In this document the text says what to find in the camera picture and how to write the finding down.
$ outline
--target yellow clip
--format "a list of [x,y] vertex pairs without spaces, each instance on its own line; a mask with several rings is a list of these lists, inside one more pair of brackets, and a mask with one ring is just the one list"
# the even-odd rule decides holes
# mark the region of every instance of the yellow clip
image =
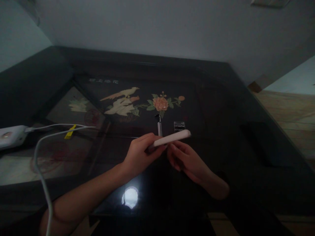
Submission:
[[71,139],[72,133],[73,133],[73,131],[68,132],[68,133],[66,134],[66,136],[65,136],[65,139]]

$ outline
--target cable plug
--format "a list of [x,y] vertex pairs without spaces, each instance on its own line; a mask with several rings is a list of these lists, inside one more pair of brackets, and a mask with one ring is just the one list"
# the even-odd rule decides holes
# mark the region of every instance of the cable plug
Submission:
[[24,130],[24,133],[30,133],[30,132],[33,132],[34,131],[34,128],[33,127],[29,127],[29,128],[26,128]]

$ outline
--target white cable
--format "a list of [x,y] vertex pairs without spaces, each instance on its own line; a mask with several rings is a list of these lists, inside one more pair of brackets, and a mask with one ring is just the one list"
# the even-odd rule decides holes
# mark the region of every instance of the white cable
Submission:
[[50,134],[50,135],[47,135],[45,137],[42,137],[36,144],[35,152],[34,152],[34,167],[35,167],[37,173],[39,174],[40,181],[42,182],[46,201],[48,204],[48,212],[49,212],[46,236],[50,235],[50,227],[51,227],[52,218],[53,218],[53,206],[52,206],[53,203],[50,199],[49,191],[48,191],[44,176],[43,176],[42,172],[39,170],[38,163],[37,163],[39,145],[44,139],[50,138],[52,136],[56,136],[59,134],[68,133],[68,132],[72,132],[72,131],[76,131],[76,130],[80,130],[80,129],[85,129],[85,128],[95,128],[95,126],[84,126],[81,128],[76,128],[76,129],[72,129],[72,130],[67,130],[67,131],[62,131],[59,133]]
[[[44,127],[39,127],[39,128],[33,128],[32,130],[37,130],[37,129],[42,129],[42,128],[48,128],[48,127],[51,127],[51,126],[57,126],[57,125],[75,125],[75,124],[54,124],[54,125],[49,125],[49,126],[44,126]],[[83,126],[83,125],[76,125],[76,126],[81,126],[81,127],[89,127],[91,128],[92,126]]]

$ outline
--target white wall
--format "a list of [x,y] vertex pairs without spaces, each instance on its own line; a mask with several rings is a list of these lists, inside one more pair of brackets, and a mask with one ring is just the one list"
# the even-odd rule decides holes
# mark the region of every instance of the white wall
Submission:
[[229,62],[252,82],[314,33],[314,0],[37,0],[41,26],[68,47]]
[[17,2],[0,0],[0,72],[51,45]]
[[315,95],[315,56],[299,65],[264,90]]

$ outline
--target bird carving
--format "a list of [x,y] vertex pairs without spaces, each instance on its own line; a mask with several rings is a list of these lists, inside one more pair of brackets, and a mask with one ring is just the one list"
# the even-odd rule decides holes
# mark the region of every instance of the bird carving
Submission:
[[120,91],[118,93],[114,93],[106,98],[103,98],[101,99],[100,101],[104,101],[106,99],[114,99],[114,98],[117,98],[117,97],[120,97],[120,96],[125,96],[125,98],[129,98],[130,95],[134,94],[135,91],[139,89],[138,87],[132,87],[131,89],[126,89],[126,90],[123,90],[123,91]]

